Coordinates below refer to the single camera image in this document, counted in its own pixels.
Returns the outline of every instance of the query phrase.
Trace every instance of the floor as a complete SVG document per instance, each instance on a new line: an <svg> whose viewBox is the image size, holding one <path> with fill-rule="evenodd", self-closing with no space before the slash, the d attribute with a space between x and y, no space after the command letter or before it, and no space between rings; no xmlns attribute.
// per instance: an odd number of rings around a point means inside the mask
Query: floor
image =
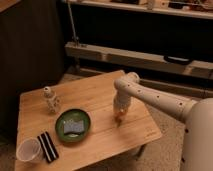
<svg viewBox="0 0 213 171"><path fill-rule="evenodd" d="M60 83L81 79L81 76L65 74ZM136 160L135 154L139 148L130 150L80 171L177 171L181 158L184 125L159 110L147 105L154 120L160 127L163 137L149 143ZM15 161L15 146L6 144L0 146L0 170L13 171Z"/></svg>

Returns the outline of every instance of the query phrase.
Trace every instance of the bottle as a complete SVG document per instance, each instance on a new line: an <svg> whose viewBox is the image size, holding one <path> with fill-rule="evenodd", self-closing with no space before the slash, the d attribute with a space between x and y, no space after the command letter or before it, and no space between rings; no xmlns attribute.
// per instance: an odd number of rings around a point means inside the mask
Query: bottle
<svg viewBox="0 0 213 171"><path fill-rule="evenodd" d="M60 110L59 99L50 87L44 87L44 98L46 99L51 113L58 113Z"/></svg>

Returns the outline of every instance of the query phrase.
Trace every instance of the shelf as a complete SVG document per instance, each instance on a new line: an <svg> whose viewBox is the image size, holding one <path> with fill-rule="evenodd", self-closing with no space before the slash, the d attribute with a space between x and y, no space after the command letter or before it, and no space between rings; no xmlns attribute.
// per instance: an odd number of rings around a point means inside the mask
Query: shelf
<svg viewBox="0 0 213 171"><path fill-rule="evenodd" d="M102 8L111 8L111 9L120 9L120 10L128 10L128 11L137 11L137 12L148 12L148 13L157 13L157 14L166 14L166 15L175 15L175 16L184 16L184 17L193 17L193 18L201 18L201 19L213 19L213 4L209 7L209 9L204 11L192 11L185 6L183 9L174 9L170 8L169 1L160 1L153 0L153 4L149 4L146 2L142 2L144 0L140 0L139 5L136 4L127 4L127 3L116 3L110 2L109 0L62 0L63 2L69 2L70 4L77 5L86 5L86 6L95 6Z"/></svg>

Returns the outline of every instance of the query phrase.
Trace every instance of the wooden table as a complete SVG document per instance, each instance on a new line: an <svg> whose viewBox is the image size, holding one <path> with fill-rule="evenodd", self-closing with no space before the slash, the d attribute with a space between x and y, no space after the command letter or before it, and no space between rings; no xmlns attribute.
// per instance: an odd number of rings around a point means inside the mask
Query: wooden table
<svg viewBox="0 0 213 171"><path fill-rule="evenodd" d="M26 138L48 131L59 152L59 159L51 164L15 162L16 171L71 171L101 161L161 137L161 132L145 105L132 99L132 105L120 127L114 121L113 82L123 75L116 71L53 86L61 101L61 111L80 108L88 112L91 129L77 144L63 144L55 133L60 114L50 114L43 98L43 90L23 93L20 97L17 145Z"/></svg>

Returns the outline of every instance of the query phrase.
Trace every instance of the table leg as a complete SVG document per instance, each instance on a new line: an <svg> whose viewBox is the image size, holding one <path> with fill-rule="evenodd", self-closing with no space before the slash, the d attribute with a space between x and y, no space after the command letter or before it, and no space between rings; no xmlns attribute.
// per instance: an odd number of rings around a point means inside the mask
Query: table leg
<svg viewBox="0 0 213 171"><path fill-rule="evenodd" d="M141 155L142 155L142 153L143 153L145 147L146 147L146 145L140 146L140 149L138 150L138 152L137 152L136 155L135 155L136 160L138 160L138 159L141 157Z"/></svg>

